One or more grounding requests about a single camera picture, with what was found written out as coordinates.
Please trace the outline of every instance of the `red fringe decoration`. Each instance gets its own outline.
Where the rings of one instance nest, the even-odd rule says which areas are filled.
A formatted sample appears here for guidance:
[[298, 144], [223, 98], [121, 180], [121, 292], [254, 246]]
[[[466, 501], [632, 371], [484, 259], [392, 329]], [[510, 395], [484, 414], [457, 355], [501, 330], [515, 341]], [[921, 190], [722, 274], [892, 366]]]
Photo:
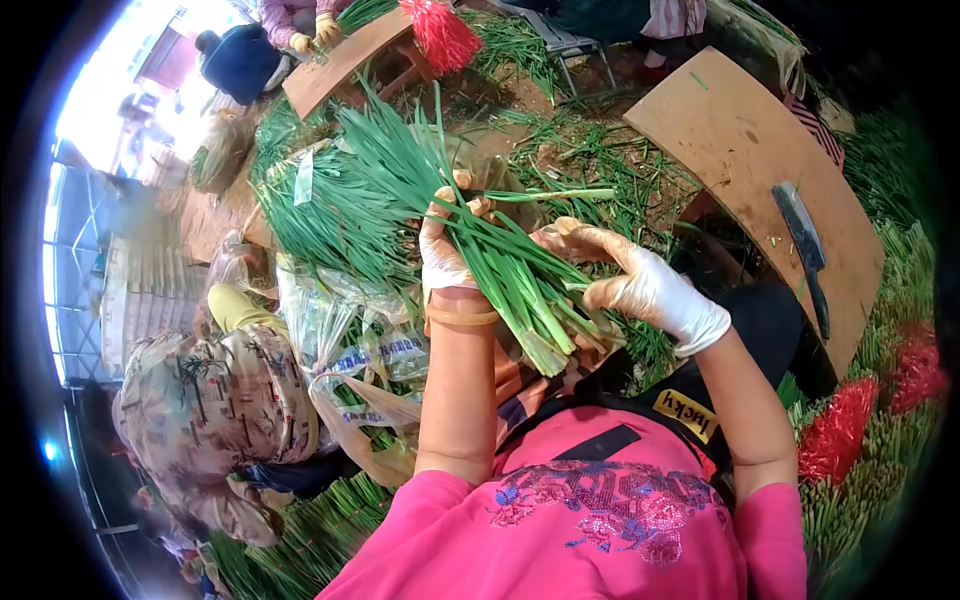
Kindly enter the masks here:
[[399, 0], [410, 15], [414, 35], [430, 67], [437, 75], [462, 71], [483, 48], [480, 39], [467, 23], [460, 20], [441, 0]]
[[904, 337], [897, 350], [897, 368], [893, 374], [896, 391], [890, 412], [894, 415], [907, 413], [947, 390], [947, 375], [940, 370], [940, 353], [930, 325], [912, 327]]
[[874, 410], [879, 384], [873, 377], [848, 383], [833, 395], [833, 402], [806, 429], [797, 458], [801, 478], [817, 482], [830, 478], [843, 482], [860, 458], [867, 419]]

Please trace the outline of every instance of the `folding chair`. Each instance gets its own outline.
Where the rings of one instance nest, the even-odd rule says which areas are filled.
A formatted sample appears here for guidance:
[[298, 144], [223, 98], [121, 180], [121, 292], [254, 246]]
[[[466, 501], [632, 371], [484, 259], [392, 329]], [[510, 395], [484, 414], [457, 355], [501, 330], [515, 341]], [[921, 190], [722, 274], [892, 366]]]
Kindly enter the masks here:
[[547, 57], [560, 59], [560, 67], [564, 70], [564, 77], [566, 77], [566, 82], [570, 86], [570, 92], [573, 94], [573, 98], [562, 102], [571, 102], [580, 96], [576, 86], [573, 84], [573, 78], [570, 77], [570, 70], [566, 67], [566, 60], [590, 55], [594, 52], [599, 54], [603, 60], [604, 68], [607, 70], [607, 78], [610, 79], [611, 89], [616, 90], [616, 80], [613, 78], [610, 63], [607, 62], [607, 55], [604, 53], [603, 44], [600, 43], [600, 41], [592, 37], [576, 36], [562, 29], [556, 29], [543, 20], [543, 15], [539, 12], [510, 6], [509, 4], [500, 2], [500, 0], [487, 1], [505, 12], [510, 12], [527, 19], [527, 22], [529, 22], [530, 25], [537, 30], [537, 33], [540, 34], [540, 37], [543, 38], [543, 42], [546, 44]]

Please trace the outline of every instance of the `sequined flower design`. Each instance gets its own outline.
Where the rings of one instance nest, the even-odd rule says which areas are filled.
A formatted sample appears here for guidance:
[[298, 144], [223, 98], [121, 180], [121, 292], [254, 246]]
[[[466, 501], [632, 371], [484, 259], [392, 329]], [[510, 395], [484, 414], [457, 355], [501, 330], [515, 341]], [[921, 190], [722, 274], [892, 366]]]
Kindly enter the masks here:
[[610, 513], [585, 516], [577, 523], [577, 529], [584, 533], [581, 540], [568, 541], [566, 547], [583, 542], [592, 543], [602, 552], [610, 552], [611, 539], [623, 530], [623, 521]]
[[681, 530], [696, 513], [713, 509], [726, 527], [729, 513], [703, 479], [651, 465], [553, 461], [500, 477], [491, 525], [512, 527], [540, 505], [587, 511], [575, 525], [581, 537], [566, 547], [595, 546], [604, 553], [635, 551], [649, 564], [669, 565], [683, 553]]
[[570, 496], [570, 488], [564, 484], [546, 484], [534, 488], [530, 494], [536, 504], [559, 504]]
[[522, 506], [520, 504], [508, 504], [501, 507], [491, 519], [491, 525], [497, 527], [513, 527], [523, 519], [532, 515], [536, 509], [532, 506]]

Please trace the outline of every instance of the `white latex glove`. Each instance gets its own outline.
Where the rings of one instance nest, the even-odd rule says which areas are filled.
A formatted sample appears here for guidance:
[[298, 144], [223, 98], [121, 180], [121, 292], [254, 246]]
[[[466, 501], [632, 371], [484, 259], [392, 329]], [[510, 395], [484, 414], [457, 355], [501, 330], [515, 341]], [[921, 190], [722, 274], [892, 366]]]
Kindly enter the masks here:
[[290, 36], [290, 47], [301, 54], [306, 54], [313, 49], [313, 40], [306, 34], [293, 34]]
[[696, 354], [730, 328], [726, 308], [705, 298], [662, 258], [619, 233], [561, 217], [530, 237], [568, 260], [616, 261], [626, 275], [591, 283], [584, 303], [615, 308], [663, 329], [677, 338], [677, 356]]
[[333, 12], [321, 12], [317, 15], [317, 36], [314, 38], [313, 43], [317, 47], [326, 46], [330, 43], [338, 34], [340, 34], [340, 25], [337, 24], [337, 20], [333, 18]]
[[[469, 171], [455, 170], [453, 174], [457, 182], [457, 187], [468, 189], [472, 182], [472, 176]], [[456, 194], [449, 185], [437, 190], [434, 194], [436, 198], [456, 204]], [[467, 206], [474, 215], [481, 216], [491, 210], [493, 202], [482, 197], [471, 200]], [[447, 239], [444, 230], [446, 224], [430, 219], [429, 216], [447, 219], [450, 216], [450, 210], [438, 203], [430, 203], [427, 208], [427, 217], [423, 218], [423, 224], [420, 226], [420, 257], [423, 260], [423, 294], [424, 298], [430, 300], [430, 290], [442, 287], [471, 287], [476, 289], [477, 284], [467, 268], [467, 263], [457, 252], [450, 240]]]

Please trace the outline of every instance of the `knife handle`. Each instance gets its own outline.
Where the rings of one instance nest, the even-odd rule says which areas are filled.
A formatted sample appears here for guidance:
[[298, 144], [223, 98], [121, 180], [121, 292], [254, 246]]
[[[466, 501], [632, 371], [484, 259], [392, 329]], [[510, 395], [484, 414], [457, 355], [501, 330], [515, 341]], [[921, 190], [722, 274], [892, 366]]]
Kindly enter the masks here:
[[813, 311], [817, 314], [817, 325], [820, 327], [820, 336], [824, 340], [830, 339], [830, 313], [827, 308], [827, 297], [820, 288], [817, 272], [806, 269], [806, 283], [810, 286], [810, 297], [813, 299]]

